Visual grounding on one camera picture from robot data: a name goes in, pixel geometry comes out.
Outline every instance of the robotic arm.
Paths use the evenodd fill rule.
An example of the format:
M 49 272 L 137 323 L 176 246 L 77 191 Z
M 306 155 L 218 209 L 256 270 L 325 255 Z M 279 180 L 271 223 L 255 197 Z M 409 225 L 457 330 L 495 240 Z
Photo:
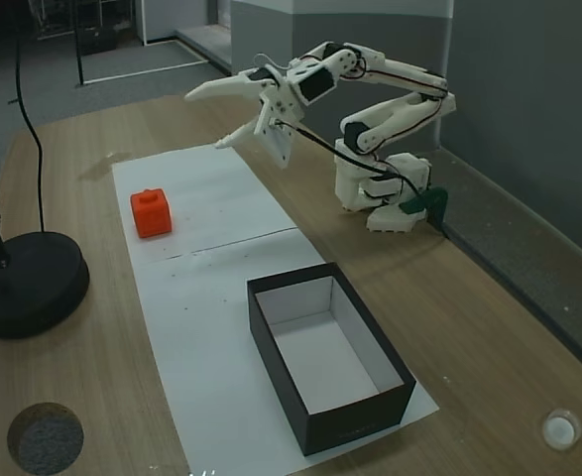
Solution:
M 335 193 L 343 206 L 354 211 L 375 208 L 368 218 L 371 230 L 410 231 L 426 216 L 427 206 L 411 206 L 411 202 L 428 191 L 430 165 L 412 154 L 380 160 L 378 151 L 455 110 L 455 98 L 442 76 L 386 59 L 366 47 L 324 43 L 293 59 L 285 74 L 267 64 L 205 82 L 185 98 L 226 94 L 259 97 L 260 114 L 218 141 L 216 147 L 231 147 L 253 135 L 285 168 L 293 133 L 303 118 L 302 106 L 310 106 L 334 90 L 339 80 L 412 91 L 344 118 L 340 124 L 343 138 L 335 143 Z

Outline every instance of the orange cube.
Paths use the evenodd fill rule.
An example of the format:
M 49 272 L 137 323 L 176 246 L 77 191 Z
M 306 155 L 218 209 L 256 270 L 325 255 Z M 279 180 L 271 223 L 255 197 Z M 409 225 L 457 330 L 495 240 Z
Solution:
M 170 205 L 162 188 L 144 190 L 130 196 L 136 231 L 141 238 L 172 231 Z

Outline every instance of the open box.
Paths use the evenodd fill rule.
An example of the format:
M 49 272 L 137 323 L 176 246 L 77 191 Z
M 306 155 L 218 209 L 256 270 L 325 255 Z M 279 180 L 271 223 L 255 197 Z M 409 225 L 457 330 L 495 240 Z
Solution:
M 304 455 L 401 422 L 415 379 L 334 263 L 247 282 L 251 333 Z

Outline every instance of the metal stand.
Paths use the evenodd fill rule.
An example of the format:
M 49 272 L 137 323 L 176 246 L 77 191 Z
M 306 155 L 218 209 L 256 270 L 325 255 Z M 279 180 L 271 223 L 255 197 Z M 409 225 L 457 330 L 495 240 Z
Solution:
M 90 276 L 77 244 L 59 233 L 0 237 L 0 338 L 39 334 L 81 303 Z

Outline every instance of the wooden table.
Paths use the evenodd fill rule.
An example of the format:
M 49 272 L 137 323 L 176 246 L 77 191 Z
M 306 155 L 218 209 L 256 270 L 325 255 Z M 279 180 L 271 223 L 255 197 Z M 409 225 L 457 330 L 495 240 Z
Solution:
M 188 104 L 170 96 L 39 129 L 47 226 L 80 244 L 92 282 L 63 324 L 32 339 L 0 341 L 0 475 L 23 474 L 6 433 L 18 412 L 40 402 L 68 406 L 83 424 L 83 451 L 64 474 L 188 474 L 110 166 L 213 142 L 254 111 L 238 99 Z M 332 158 L 316 146 L 298 140 L 286 171 L 253 141 L 238 152 L 324 259 L 339 263 L 441 408 L 301 474 L 582 476 L 582 438 L 560 454 L 540 436 L 555 408 L 582 421 L 582 365 L 533 316 L 428 225 L 405 235 L 366 231 L 363 214 L 341 209 Z M 0 178 L 5 238 L 37 228 L 36 157 L 20 133 Z

